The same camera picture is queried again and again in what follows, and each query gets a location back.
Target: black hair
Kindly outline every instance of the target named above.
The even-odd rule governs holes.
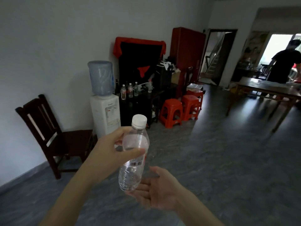
[[[288,43],[288,45],[291,45],[291,46],[299,46],[301,44],[301,40],[299,40],[299,39],[293,39],[293,40],[291,40],[289,43]]]

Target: chair backrest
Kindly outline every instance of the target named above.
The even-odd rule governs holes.
[[[62,133],[43,94],[23,107],[16,108],[16,112],[25,121],[43,150],[55,133]]]

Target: person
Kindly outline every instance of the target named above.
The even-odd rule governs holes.
[[[286,83],[288,76],[294,64],[296,64],[297,69],[297,78],[301,74],[301,53],[295,50],[301,41],[298,39],[291,40],[288,43],[287,49],[278,52],[273,58],[270,64],[268,65],[266,71],[269,71],[270,75],[267,81]]]
[[[89,191],[125,162],[144,155],[145,149],[134,148],[118,152],[114,144],[122,145],[131,127],[121,127],[100,138],[92,152],[67,184],[40,226],[75,225]],[[151,167],[160,177],[142,179],[138,189],[127,193],[143,206],[175,211],[186,225],[223,225],[198,198],[186,190],[175,177],[160,167]]]

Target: red cabinet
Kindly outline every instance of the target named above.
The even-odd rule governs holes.
[[[191,81],[198,80],[199,67],[202,59],[206,35],[201,32],[186,29],[183,27],[172,30],[170,46],[170,58],[175,61],[176,66],[181,70],[179,78],[179,94],[185,84],[185,73],[187,68],[193,67]]]

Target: dark brown chair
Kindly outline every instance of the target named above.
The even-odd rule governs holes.
[[[78,170],[61,170],[58,165],[64,157],[79,156],[82,162],[86,160],[93,147],[92,130],[62,132],[43,94],[16,111],[41,146],[56,179],[61,178],[61,172]],[[60,156],[58,163],[54,159],[56,156]]]

